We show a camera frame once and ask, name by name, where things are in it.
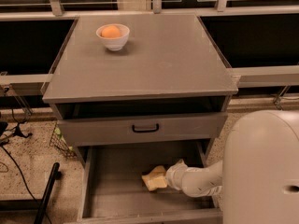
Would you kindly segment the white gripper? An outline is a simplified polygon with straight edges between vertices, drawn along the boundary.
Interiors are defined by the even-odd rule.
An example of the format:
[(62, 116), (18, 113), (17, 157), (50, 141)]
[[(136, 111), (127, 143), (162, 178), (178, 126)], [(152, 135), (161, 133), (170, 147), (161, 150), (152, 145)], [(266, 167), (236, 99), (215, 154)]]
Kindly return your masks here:
[(190, 168), (183, 159), (177, 161), (166, 171), (165, 178), (167, 185), (176, 190), (186, 190), (191, 186)]

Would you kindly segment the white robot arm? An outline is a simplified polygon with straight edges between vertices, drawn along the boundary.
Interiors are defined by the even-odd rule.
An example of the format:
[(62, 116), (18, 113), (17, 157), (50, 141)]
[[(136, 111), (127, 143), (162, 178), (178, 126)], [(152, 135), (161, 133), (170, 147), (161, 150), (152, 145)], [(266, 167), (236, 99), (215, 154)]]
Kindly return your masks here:
[(299, 224), (299, 113), (247, 114), (230, 131), (222, 161), (207, 168), (178, 161), (166, 180), (193, 198), (222, 187), (223, 224)]

